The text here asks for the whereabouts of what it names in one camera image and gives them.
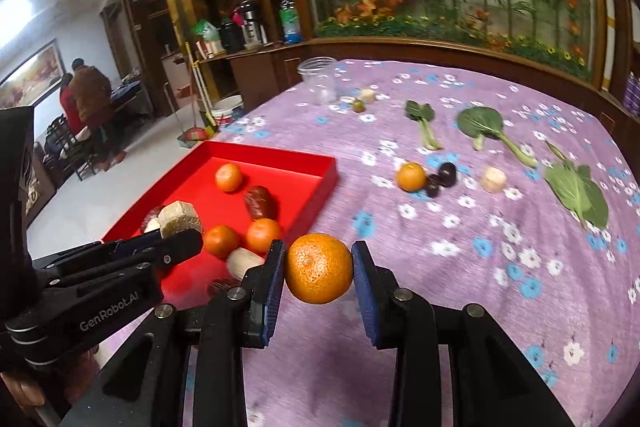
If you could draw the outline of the person's left hand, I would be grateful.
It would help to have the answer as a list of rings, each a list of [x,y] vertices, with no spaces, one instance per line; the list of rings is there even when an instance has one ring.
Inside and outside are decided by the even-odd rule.
[[[63,364],[57,372],[53,372],[54,382],[62,385],[61,392],[68,404],[74,405],[98,375],[100,371],[99,362],[96,361],[98,350],[99,347],[94,347],[81,353]],[[43,407],[47,401],[51,401],[38,381],[25,373],[4,372],[1,377],[16,403],[24,411],[33,407]]]

